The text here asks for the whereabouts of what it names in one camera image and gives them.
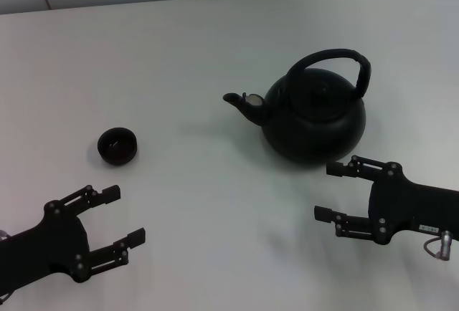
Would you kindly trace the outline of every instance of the kettle spout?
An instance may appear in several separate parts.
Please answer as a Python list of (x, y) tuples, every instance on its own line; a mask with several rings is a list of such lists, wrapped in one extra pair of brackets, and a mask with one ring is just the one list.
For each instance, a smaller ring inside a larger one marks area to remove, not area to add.
[(263, 126), (268, 121), (268, 105), (263, 97), (244, 92), (242, 96), (230, 93), (223, 96), (223, 100), (234, 105), (250, 122)]

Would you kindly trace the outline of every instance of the white table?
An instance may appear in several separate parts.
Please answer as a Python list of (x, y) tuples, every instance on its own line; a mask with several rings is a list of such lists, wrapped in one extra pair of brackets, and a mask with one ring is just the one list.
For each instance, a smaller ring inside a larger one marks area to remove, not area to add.
[[(372, 63), (354, 151), (412, 181), (459, 189), (459, 0), (183, 0), (0, 16), (0, 227), (92, 184), (122, 199), (82, 214), (92, 249), (140, 227), (128, 266), (75, 284), (54, 274), (5, 310), (456, 310), (459, 248), (429, 236), (382, 247), (339, 239), (315, 205), (366, 216), (370, 182), (304, 171), (222, 101), (264, 94), (307, 54), (351, 48)], [(358, 65), (320, 66), (352, 82)], [(95, 143), (130, 128), (138, 156)]]

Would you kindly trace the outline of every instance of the label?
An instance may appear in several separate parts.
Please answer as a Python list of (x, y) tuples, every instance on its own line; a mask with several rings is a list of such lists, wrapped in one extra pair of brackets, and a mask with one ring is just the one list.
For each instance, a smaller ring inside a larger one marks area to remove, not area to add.
[(433, 232), (434, 234), (437, 234), (440, 229), (432, 226), (419, 225), (419, 230)]

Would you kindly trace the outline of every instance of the small black bowl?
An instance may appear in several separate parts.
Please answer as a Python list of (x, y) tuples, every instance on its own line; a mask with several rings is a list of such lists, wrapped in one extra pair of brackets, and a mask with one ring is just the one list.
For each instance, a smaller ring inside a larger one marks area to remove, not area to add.
[(112, 128), (100, 136), (98, 151), (105, 162), (121, 166), (136, 156), (136, 136), (127, 128)]

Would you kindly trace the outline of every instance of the black kettle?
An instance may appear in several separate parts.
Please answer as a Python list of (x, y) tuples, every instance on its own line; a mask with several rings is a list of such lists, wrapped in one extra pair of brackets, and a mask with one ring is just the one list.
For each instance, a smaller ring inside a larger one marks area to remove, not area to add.
[[(360, 64), (356, 87), (328, 70), (307, 68), (321, 60), (351, 58)], [(359, 142), (365, 129), (362, 97), (372, 68), (350, 49), (327, 49), (303, 58), (266, 94), (230, 93), (223, 100), (262, 127), (274, 149), (298, 163), (337, 161)]]

